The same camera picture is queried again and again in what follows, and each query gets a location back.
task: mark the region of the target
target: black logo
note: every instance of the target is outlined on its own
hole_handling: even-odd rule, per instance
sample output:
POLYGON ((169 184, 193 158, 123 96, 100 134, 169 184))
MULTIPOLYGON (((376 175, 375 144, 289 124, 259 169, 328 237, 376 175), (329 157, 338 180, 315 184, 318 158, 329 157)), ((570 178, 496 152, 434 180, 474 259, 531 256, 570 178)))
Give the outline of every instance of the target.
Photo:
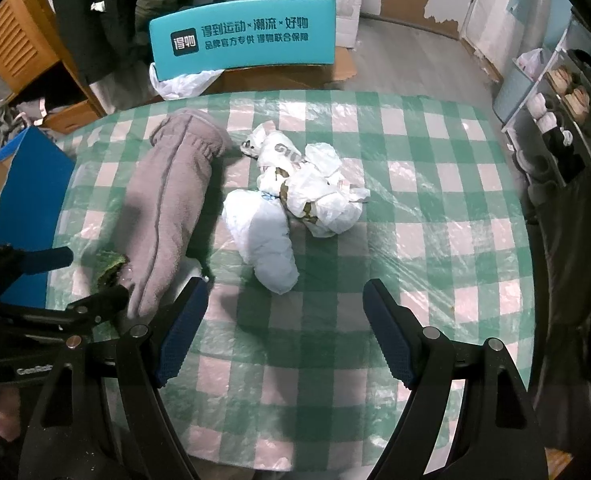
POLYGON ((185 30, 173 32, 171 34, 171 45, 173 46, 173 54, 176 56, 193 54, 200 50, 200 46, 197 44, 195 28, 187 28, 185 30))

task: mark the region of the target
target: plastic table cover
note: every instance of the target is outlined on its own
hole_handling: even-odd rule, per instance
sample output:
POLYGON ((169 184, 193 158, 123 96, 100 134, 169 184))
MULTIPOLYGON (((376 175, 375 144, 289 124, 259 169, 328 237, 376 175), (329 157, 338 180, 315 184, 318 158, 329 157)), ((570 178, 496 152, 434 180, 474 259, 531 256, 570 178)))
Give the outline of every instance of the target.
MULTIPOLYGON (((237 143, 267 120, 296 147, 328 142, 343 173, 371 190, 360 222, 291 240, 300 279, 273 295, 245 266, 222 219, 223 196, 256 189, 254 160, 218 161, 188 250, 213 290, 179 376, 160 391, 189 454, 268 470, 374 464, 409 392, 391 376, 363 314, 380 278, 422 325, 450 338, 502 339, 525 381, 534 334, 527 231, 501 149, 483 114, 424 96, 343 91, 245 92, 159 103, 102 118, 60 145, 76 169, 55 246, 74 264, 52 272, 48 308, 93 291, 126 185, 166 113, 210 113, 237 143)), ((430 468, 446 459, 463 392, 454 383, 430 468)))

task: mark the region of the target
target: metal screw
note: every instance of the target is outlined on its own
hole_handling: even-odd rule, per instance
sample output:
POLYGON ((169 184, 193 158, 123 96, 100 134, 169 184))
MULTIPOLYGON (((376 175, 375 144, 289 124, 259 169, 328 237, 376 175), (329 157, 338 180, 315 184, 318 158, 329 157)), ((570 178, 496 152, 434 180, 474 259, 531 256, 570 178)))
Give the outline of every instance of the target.
POLYGON ((82 338, 79 335, 72 335, 66 340, 66 346, 70 349, 77 348, 82 342, 82 338))
POLYGON ((502 348, 504 348, 504 344, 502 343, 502 341, 500 341, 499 339, 495 339, 494 337, 489 339, 489 346, 492 350, 495 350, 496 352, 499 352, 502 348))
POLYGON ((129 330, 129 334, 131 337, 144 337, 149 332, 149 327, 146 325, 135 325, 131 330, 129 330))
POLYGON ((428 339, 437 339, 440 337, 440 331, 434 326, 425 327, 424 330, 422 330, 422 334, 428 339))

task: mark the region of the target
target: blue cardboard panel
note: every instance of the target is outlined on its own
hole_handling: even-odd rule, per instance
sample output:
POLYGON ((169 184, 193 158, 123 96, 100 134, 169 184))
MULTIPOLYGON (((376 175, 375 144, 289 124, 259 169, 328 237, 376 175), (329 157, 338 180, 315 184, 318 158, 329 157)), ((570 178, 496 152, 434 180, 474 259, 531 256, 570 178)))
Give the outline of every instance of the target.
MULTIPOLYGON (((0 193, 0 245, 26 251, 49 249, 75 164, 33 126, 0 150, 0 160, 13 152, 0 193)), ((47 275, 22 276, 1 300, 44 307, 47 275)))
POLYGON ((240 0, 152 20, 159 80, 202 70, 335 62, 335 0, 240 0))

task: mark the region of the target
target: louvered cabinet door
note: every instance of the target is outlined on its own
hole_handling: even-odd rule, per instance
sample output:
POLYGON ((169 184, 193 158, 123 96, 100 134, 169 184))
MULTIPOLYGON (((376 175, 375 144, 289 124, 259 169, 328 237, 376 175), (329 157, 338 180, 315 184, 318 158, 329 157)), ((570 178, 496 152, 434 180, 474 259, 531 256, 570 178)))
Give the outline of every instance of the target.
POLYGON ((15 94, 58 61, 23 0, 0 3, 0 76, 15 94))

